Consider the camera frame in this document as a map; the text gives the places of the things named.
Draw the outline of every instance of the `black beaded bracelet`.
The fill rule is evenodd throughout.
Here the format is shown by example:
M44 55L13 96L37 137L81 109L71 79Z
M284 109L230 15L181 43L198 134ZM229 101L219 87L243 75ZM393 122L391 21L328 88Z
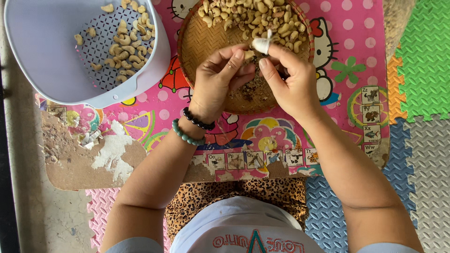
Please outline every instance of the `black beaded bracelet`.
M191 112L189 111L189 107L185 107L183 109L183 114L186 116L186 118L189 121L192 121L192 124L197 125L198 127L207 130L207 131L211 131L216 127L216 124L213 122L211 124L205 124L201 121L199 121L198 119L194 118L194 116L192 116Z

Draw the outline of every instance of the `white plastic colander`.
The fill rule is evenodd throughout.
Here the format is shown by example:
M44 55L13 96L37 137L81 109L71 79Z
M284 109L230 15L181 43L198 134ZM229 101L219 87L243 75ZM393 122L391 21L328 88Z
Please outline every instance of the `white plastic colander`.
M104 108L152 87L170 63L169 41L159 15L150 0L137 2L147 8L156 29L156 38L142 45L149 47L156 41L153 53L146 55L148 62L140 70L132 68L137 73L122 84L116 81L119 70L104 61L113 57L108 50L115 43L120 20L130 31L141 14L130 5L124 10L120 0L7 0L4 19L9 43L22 71L44 97L59 104ZM114 12L101 10L110 3ZM95 28L96 37L88 35L89 27ZM77 46L75 34L83 36L83 45ZM103 68L95 71L91 62Z

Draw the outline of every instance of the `bracelet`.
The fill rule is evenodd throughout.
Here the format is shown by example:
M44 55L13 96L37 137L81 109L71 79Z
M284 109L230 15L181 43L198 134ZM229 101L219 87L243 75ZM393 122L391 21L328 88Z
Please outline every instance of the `bracelet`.
M173 127L173 131L175 131L175 133L180 136L183 140L187 141L189 144L195 145L195 146L201 146L203 144L205 144L206 142L206 138L203 137L200 140L194 140L191 137L189 137L187 134L183 133L183 131L180 129L180 127L178 126L178 121L180 119L176 118L172 121L172 127Z
M192 124L197 125L203 130L211 131L216 127L216 124L214 122L211 124L205 124L199 121L198 119L194 118L194 116L192 116L191 112L189 111L189 107L185 107L183 109L183 114L186 116L186 118L188 118L189 121L192 121Z

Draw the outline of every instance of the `woven bamboo basket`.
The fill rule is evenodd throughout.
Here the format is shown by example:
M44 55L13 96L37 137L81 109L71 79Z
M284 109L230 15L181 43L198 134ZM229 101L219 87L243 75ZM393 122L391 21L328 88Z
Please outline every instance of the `woven bamboo basket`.
M298 15L298 19L306 26L307 40L301 45L302 50L297 56L312 63L315 50L310 22L296 3L292 0L286 0L286 2L292 6L292 11ZM181 26L177 42L181 71L193 89L195 89L197 66L215 50L240 43L251 45L253 41L251 31L249 39L246 41L242 38L243 31L238 27L225 31L224 22L208 28L198 14L198 8L202 5L203 0L200 0L188 13ZM232 114L249 115L262 113L278 106L269 84L265 80L263 82L261 89L264 90L265 94L268 94L265 99L252 99L249 101L239 91L235 91L233 96L228 95L226 97L225 111Z

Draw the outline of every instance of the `fingernail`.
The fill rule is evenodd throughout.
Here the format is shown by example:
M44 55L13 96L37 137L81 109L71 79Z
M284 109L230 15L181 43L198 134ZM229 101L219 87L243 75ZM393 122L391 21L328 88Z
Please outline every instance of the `fingernail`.
M243 55L244 55L244 52L241 49L238 49L236 51L236 53L234 54L234 56L238 59L242 59Z
M263 69L265 67L267 67L267 59L263 58L263 59L259 60L259 68Z

